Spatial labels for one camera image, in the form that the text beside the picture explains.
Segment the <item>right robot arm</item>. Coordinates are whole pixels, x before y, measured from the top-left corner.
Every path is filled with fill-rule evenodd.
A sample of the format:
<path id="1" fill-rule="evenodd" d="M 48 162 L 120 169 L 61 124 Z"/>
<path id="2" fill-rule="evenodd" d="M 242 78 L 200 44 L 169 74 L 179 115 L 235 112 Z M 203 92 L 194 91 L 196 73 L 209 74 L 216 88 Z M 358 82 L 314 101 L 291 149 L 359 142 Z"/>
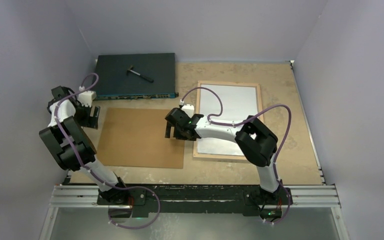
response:
<path id="1" fill-rule="evenodd" d="M 183 107 L 175 107 L 165 120 L 165 138 L 172 136 L 184 141 L 210 138 L 235 143 L 245 159 L 256 166 L 262 200 L 272 204 L 280 198 L 282 181 L 275 168 L 281 149 L 279 139 L 257 115 L 249 115 L 239 123 L 215 122 L 207 115 L 190 114 Z"/>

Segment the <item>brown backing board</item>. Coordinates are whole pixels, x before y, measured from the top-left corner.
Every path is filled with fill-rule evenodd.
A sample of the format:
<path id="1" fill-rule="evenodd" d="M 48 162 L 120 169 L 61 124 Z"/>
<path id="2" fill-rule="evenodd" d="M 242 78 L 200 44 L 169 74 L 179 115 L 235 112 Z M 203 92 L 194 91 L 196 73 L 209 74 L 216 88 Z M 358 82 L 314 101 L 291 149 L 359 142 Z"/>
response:
<path id="1" fill-rule="evenodd" d="M 182 169 L 185 143 L 166 138 L 167 109 L 106 111 L 97 158 L 106 166 Z"/>

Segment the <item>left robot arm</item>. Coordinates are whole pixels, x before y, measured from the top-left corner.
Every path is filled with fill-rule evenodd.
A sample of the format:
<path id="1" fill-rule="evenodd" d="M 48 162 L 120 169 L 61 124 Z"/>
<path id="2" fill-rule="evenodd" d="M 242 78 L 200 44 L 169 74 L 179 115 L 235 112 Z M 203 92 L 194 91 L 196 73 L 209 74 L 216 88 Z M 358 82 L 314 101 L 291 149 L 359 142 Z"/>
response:
<path id="1" fill-rule="evenodd" d="M 103 200 L 118 205 L 126 203 L 129 199 L 126 184 L 98 160 L 97 150 L 84 131 L 84 128 L 98 128 L 100 107 L 92 107 L 96 94 L 85 91 L 75 96 L 65 86 L 55 87 L 51 93 L 53 99 L 47 105 L 51 120 L 39 137 L 58 166 L 88 176 L 97 184 Z"/>

